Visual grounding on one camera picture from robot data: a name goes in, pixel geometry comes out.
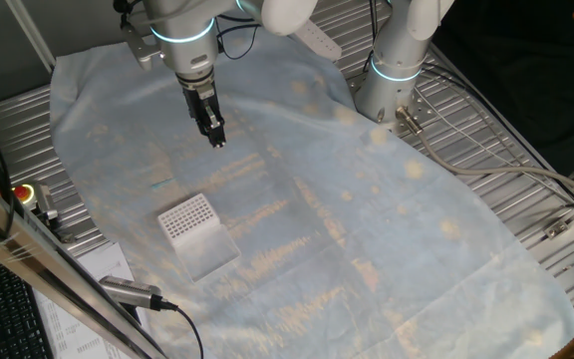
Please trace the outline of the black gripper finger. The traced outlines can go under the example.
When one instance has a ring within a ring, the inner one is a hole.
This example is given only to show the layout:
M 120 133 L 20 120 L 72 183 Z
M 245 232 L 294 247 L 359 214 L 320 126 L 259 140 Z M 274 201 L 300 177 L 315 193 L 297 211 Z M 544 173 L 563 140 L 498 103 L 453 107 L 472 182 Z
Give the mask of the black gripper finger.
M 202 135 L 208 134 L 208 115 L 201 102 L 188 102 L 188 111 Z
M 202 101 L 204 111 L 204 126 L 209 142 L 214 148 L 223 148 L 226 143 L 224 133 L 224 120 L 220 114 L 219 105 L 215 97 Z

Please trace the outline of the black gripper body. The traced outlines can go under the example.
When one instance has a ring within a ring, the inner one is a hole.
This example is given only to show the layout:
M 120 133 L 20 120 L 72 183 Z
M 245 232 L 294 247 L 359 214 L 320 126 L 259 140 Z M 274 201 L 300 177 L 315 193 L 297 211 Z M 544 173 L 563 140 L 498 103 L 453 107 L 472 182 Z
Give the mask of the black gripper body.
M 217 109 L 217 95 L 214 85 L 214 70 L 201 70 L 197 73 L 176 73 L 176 78 L 182 86 L 189 113 L 200 115 L 209 106 Z

